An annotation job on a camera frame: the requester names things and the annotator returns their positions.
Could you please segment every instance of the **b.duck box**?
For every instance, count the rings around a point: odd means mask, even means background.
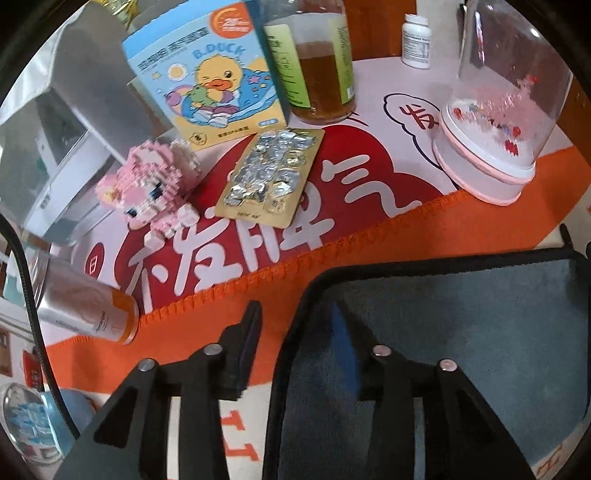
[[[195,150],[285,126],[256,2],[204,3],[183,3],[123,42],[132,70]]]

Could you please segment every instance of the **metal can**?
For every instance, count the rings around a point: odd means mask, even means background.
[[[139,309],[130,295],[44,251],[30,259],[29,271],[40,320],[124,345],[134,339]]]

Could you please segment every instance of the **wooden furniture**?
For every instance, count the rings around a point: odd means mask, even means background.
[[[354,60],[402,54],[404,14],[417,13],[415,0],[343,0]]]
[[[566,99],[558,126],[575,144],[591,165],[591,105],[577,79],[573,79],[569,96]]]

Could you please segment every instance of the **black cable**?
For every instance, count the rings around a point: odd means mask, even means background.
[[[39,354],[39,360],[41,362],[41,369],[45,375],[49,391],[53,396],[53,400],[56,402],[57,411],[60,413],[68,429],[71,431],[74,438],[77,440],[80,437],[80,432],[70,415],[64,402],[59,387],[57,386],[55,375],[51,369],[51,363],[47,356],[47,350],[45,343],[43,342],[43,336],[41,334],[41,326],[39,325],[39,317],[37,316],[37,305],[35,305],[35,294],[33,293],[33,285],[31,284],[31,275],[29,274],[27,257],[25,251],[22,248],[21,241],[18,238],[17,233],[12,228],[12,225],[6,220],[4,215],[0,213],[0,233],[6,239],[6,242],[12,249],[14,257],[17,261],[18,272],[21,275],[22,292],[25,297],[25,307],[27,308],[27,314],[29,317],[29,323],[31,324],[31,332],[33,333],[33,340],[37,347]]]

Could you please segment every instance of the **pink base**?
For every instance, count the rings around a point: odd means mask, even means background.
[[[511,205],[512,203],[515,203],[517,201],[517,199],[521,196],[521,192],[519,192],[512,199],[509,199],[509,200],[501,200],[501,199],[496,199],[496,198],[493,198],[491,196],[485,195],[482,192],[480,192],[480,191],[472,188],[470,185],[468,185],[467,183],[465,183],[460,177],[458,177],[455,174],[455,172],[443,161],[443,158],[439,154],[439,150],[437,149],[437,145],[435,144],[434,141],[433,141],[433,154],[435,155],[435,158],[437,159],[437,162],[439,162],[439,164],[441,165],[441,168],[443,169],[443,171],[453,181],[455,181],[460,187],[462,187],[468,193],[470,193],[471,195],[474,195],[474,197],[476,197],[479,200],[482,200],[483,202],[492,203],[493,205],[499,205],[499,206],[503,206],[504,207],[504,206],[507,206],[507,205]]]
[[[474,165],[476,168],[478,168],[478,170],[480,170],[481,172],[486,173],[487,175],[490,175],[491,177],[494,177],[497,180],[500,180],[501,182],[507,183],[509,185],[526,185],[529,182],[531,182],[531,180],[534,178],[535,170],[532,175],[523,179],[514,177],[500,170],[497,170],[495,167],[490,166],[480,157],[474,155],[474,153],[468,150],[449,130],[449,127],[446,125],[445,121],[441,121],[439,128],[441,128],[443,133],[445,133],[447,139],[451,142],[454,148],[458,150],[458,152],[461,153],[463,157],[470,161],[470,163]]]

